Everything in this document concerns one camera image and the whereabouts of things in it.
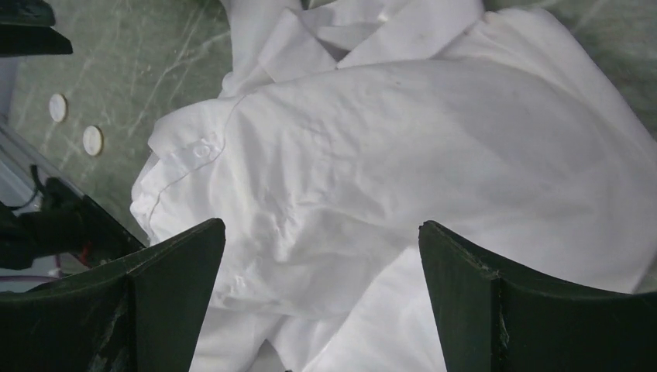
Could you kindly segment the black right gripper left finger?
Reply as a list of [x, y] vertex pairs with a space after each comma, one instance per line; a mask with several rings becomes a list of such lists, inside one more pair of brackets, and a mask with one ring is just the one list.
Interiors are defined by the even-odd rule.
[[83, 273], [1, 295], [3, 371], [186, 371], [225, 247], [209, 219]]

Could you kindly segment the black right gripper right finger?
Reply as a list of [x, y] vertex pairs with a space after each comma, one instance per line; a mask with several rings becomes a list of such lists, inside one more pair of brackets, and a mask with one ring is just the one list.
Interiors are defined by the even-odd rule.
[[437, 222], [421, 263], [449, 371], [654, 371], [656, 295], [574, 284]]

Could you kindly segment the white button-up shirt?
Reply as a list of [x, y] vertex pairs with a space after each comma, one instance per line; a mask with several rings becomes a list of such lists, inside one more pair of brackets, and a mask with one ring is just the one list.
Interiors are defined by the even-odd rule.
[[630, 293], [656, 255], [656, 145], [543, 9], [227, 1], [217, 98], [159, 119], [132, 187], [151, 243], [226, 244], [191, 361], [443, 371], [418, 248], [434, 220], [503, 257]]

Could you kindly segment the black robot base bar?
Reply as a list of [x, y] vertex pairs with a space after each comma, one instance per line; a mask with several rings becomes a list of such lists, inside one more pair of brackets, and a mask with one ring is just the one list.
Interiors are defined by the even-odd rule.
[[76, 194], [58, 177], [41, 181], [29, 167], [41, 197], [34, 212], [1, 204], [1, 268], [24, 270], [42, 257], [69, 253], [86, 267], [97, 267], [141, 250], [144, 245], [87, 195]]

